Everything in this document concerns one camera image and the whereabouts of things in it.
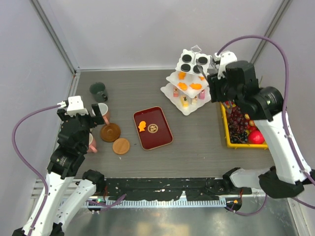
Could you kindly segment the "white three-tier stand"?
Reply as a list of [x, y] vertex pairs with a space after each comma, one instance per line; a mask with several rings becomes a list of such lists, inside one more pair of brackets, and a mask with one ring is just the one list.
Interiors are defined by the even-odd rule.
[[211, 59], [210, 55], [202, 53], [198, 45], [184, 49], [175, 71], [166, 77], [167, 84], [160, 88], [161, 92], [185, 116], [211, 100], [206, 80]]

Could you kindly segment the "cream cake slice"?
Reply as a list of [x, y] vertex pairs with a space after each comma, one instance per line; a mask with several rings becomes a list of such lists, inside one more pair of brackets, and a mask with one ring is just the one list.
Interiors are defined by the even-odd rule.
[[191, 104], [192, 104], [192, 105], [197, 105], [197, 103], [198, 103], [198, 97], [195, 96], [195, 97], [191, 100]]

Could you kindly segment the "orange fish cookies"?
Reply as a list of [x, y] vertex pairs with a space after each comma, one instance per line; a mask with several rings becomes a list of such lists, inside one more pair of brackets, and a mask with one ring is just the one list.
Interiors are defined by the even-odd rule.
[[[176, 106], [176, 108], [182, 112], [183, 115], [188, 116], [195, 112], [197, 109], [204, 106], [211, 99], [209, 94], [209, 87], [206, 79], [203, 76], [192, 75], [187, 72], [175, 71], [166, 77], [168, 82], [165, 86], [160, 88], [160, 91], [170, 100], [170, 102]], [[179, 90], [179, 96], [173, 97], [173, 87], [177, 87]], [[199, 94], [202, 90], [205, 90], [205, 99], [200, 100]], [[188, 98], [189, 106], [183, 108], [180, 102], [180, 97], [185, 95]], [[191, 100], [197, 96], [197, 105], [192, 105]]]

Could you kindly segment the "red dessert tray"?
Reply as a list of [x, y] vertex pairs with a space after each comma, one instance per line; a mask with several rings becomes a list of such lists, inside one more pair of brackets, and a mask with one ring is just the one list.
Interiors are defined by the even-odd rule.
[[155, 106], [133, 114], [137, 134], [144, 150], [173, 142], [173, 136], [161, 107]]

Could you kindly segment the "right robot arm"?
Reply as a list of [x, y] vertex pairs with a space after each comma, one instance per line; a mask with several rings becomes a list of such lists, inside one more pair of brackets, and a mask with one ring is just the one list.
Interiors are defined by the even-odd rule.
[[232, 101], [248, 114], [262, 133], [274, 161], [270, 169], [234, 168], [223, 177], [229, 194], [241, 187], [263, 190], [274, 199], [293, 198], [310, 184], [315, 172], [301, 154], [288, 122], [284, 99], [274, 87], [261, 88], [252, 63], [245, 60], [221, 64], [207, 77], [212, 102]]

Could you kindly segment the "pink mug near arm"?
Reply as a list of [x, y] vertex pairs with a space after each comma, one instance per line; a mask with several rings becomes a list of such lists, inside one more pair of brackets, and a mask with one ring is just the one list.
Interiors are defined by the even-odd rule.
[[89, 134], [88, 152], [97, 153], [96, 140], [95, 140], [95, 138], [93, 137], [93, 135], [91, 133]]

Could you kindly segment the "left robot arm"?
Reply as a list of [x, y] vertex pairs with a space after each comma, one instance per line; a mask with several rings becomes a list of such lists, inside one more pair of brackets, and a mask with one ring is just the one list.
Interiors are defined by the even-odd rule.
[[56, 105], [62, 121], [57, 149], [52, 153], [47, 175], [40, 176], [44, 188], [27, 223], [13, 232], [15, 236], [63, 236], [83, 203], [105, 191], [105, 177], [98, 171], [84, 172], [77, 188], [65, 202], [62, 199], [73, 182], [89, 149], [90, 129], [104, 124], [99, 105], [93, 104], [94, 116], [82, 106], [70, 102]]

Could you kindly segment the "dark brown wooden saucer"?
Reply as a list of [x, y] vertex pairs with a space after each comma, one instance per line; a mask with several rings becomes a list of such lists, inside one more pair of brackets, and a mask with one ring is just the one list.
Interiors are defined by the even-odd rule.
[[120, 138], [120, 127], [115, 123], [104, 125], [100, 130], [100, 137], [103, 141], [111, 143]]

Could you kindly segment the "light wooden coaster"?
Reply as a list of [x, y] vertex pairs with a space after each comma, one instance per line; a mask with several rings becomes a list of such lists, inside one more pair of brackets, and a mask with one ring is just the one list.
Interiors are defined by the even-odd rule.
[[118, 155], [126, 154], [130, 149], [130, 143], [125, 138], [118, 138], [113, 143], [113, 151]]

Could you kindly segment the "black round cookies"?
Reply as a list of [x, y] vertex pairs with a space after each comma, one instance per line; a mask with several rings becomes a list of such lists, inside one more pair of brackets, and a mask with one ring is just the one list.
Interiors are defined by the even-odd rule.
[[[182, 72], [193, 72], [195, 74], [200, 74], [200, 71], [198, 69], [197, 65], [192, 65], [192, 57], [188, 54], [185, 54], [182, 56], [183, 63], [180, 66], [180, 70]], [[198, 62], [201, 66], [204, 66], [207, 64], [208, 59], [206, 57], [199, 57]]]

